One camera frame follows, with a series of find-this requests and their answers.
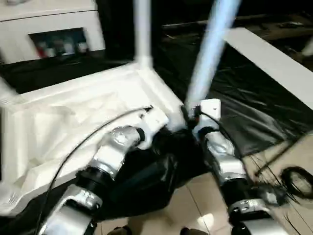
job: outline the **floor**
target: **floor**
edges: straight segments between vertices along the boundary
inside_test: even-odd
[[[257,164],[262,165],[270,159],[285,143],[252,156]],[[313,136],[307,136],[281,160],[271,166],[272,171],[279,175],[287,165],[300,165],[313,173],[313,163],[309,164],[313,149]],[[256,164],[250,158],[245,160],[250,173],[256,169]],[[273,176],[265,172],[262,179],[274,182]],[[274,208],[275,215],[292,235],[298,235],[286,221],[285,216],[302,235],[313,234],[313,203],[304,205],[292,203],[282,208]],[[115,227],[126,224],[134,235],[179,235],[181,228],[199,229],[211,235],[230,235],[231,227],[227,222],[226,206],[219,189],[210,173],[192,179],[185,186],[178,188],[168,205],[163,210],[153,213],[104,221],[98,225],[96,235],[106,235]]]

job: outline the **white rod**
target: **white rod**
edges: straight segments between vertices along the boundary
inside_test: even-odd
[[[208,94],[225,45],[224,36],[231,27],[241,0],[216,0],[203,36],[200,52],[185,101],[189,115]]]
[[[134,1],[135,59],[142,68],[152,68],[151,0]]]

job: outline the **white cabinet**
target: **white cabinet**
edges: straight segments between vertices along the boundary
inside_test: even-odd
[[[33,33],[82,28],[90,50],[105,48],[92,0],[30,0],[18,6],[0,3],[0,51],[6,63],[39,59]]]

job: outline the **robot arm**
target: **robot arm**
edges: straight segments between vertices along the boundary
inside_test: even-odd
[[[220,101],[201,101],[195,110],[199,122],[193,134],[202,145],[228,207],[232,235],[287,235],[253,187],[244,164],[235,156],[233,143],[220,131],[215,121],[220,119]]]
[[[135,148],[149,148],[154,134],[167,122],[167,116],[153,108],[136,126],[117,127],[107,133],[92,160],[77,174],[77,183],[67,188],[39,234],[93,234],[96,228],[93,217],[105,202],[126,154]]]

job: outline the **black cable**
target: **black cable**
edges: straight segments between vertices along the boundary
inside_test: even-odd
[[[302,192],[293,182],[292,175],[296,173],[302,177],[303,180],[310,184],[310,192]],[[281,174],[284,185],[286,185],[287,190],[300,198],[313,200],[313,175],[311,175],[307,170],[299,166],[287,167],[283,170]]]
[[[119,116],[113,118],[112,120],[105,122],[104,124],[102,124],[101,126],[99,126],[96,130],[94,130],[91,134],[89,134],[86,138],[84,138],[84,140],[81,141],[81,142],[67,155],[67,157],[66,157],[66,158],[63,160],[63,162],[60,164],[60,166],[59,166],[57,172],[55,173],[53,179],[51,180],[51,183],[50,183],[50,185],[49,185],[49,188],[48,188],[48,190],[47,190],[47,192],[46,192],[45,200],[44,200],[44,203],[43,203],[42,208],[41,208],[40,213],[39,213],[39,217],[38,217],[38,220],[37,220],[37,225],[36,225],[36,230],[35,230],[34,235],[37,235],[38,232],[39,232],[39,228],[40,228],[40,224],[41,224],[41,218],[42,218],[43,213],[44,213],[44,211],[45,211],[45,207],[47,206],[48,199],[49,199],[49,194],[50,194],[50,192],[51,192],[51,190],[52,190],[52,188],[53,188],[53,185],[54,185],[54,183],[55,183],[55,181],[56,181],[56,179],[57,179],[57,177],[58,177],[58,175],[59,175],[61,169],[63,168],[63,166],[65,165],[65,163],[71,158],[71,156],[75,153],[75,151],[76,151],[80,146],[82,146],[82,144],[85,143],[90,137],[92,137],[95,133],[97,133],[98,131],[100,131],[100,130],[101,130],[102,128],[104,128],[105,126],[107,126],[107,125],[109,125],[109,124],[115,122],[116,120],[118,120],[118,119],[120,119],[120,118],[122,118],[122,117],[124,117],[124,116],[126,116],[126,115],[135,113],[135,112],[140,111],[140,110],[148,111],[148,110],[150,110],[150,109],[152,109],[152,107],[143,107],[143,108],[138,108],[138,109],[129,110],[129,111],[127,111],[127,112],[125,112],[125,113],[123,113],[123,114],[121,114],[121,115],[119,115]]]

